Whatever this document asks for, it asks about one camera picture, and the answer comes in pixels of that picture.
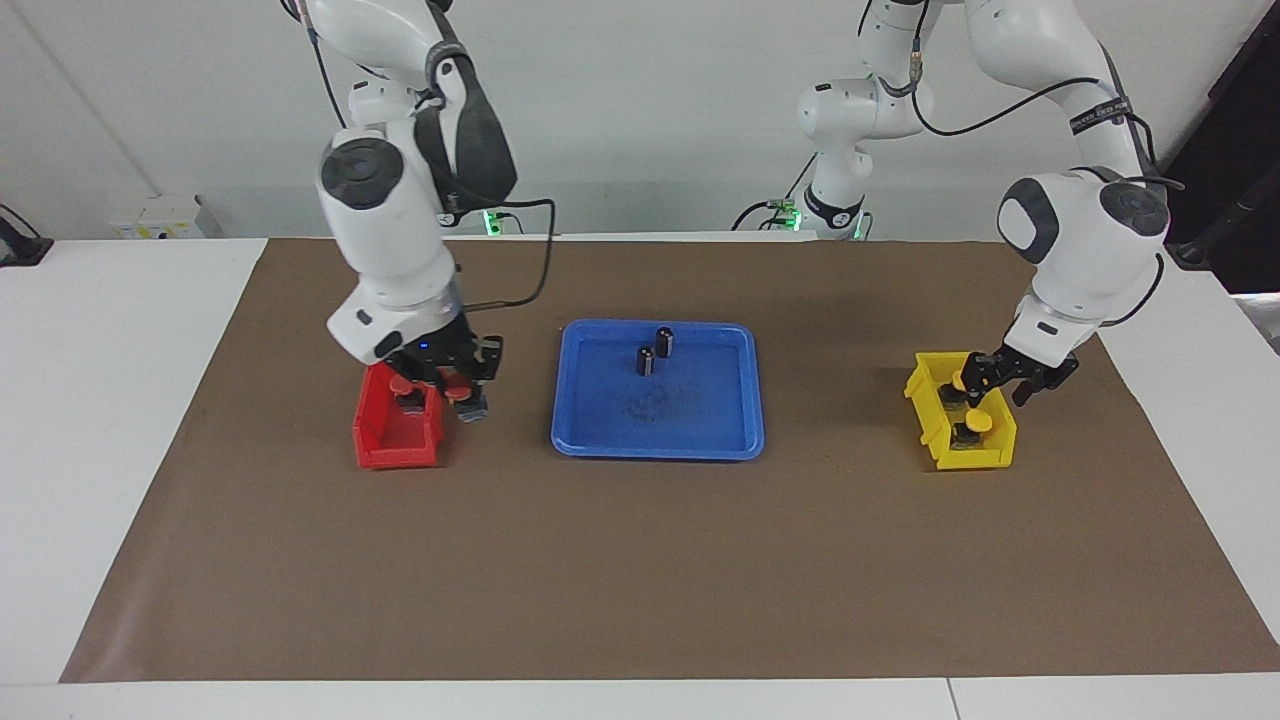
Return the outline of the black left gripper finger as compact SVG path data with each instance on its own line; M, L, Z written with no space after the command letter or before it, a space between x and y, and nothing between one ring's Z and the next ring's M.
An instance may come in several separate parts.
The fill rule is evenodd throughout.
M969 407L979 407L988 393L1004 384L1002 361L1000 354L973 352L966 356L960 383Z
M1055 391L1068 378L1068 372L1039 372L1028 377L1012 392L1012 404L1016 407L1024 407L1034 395L1046 391Z

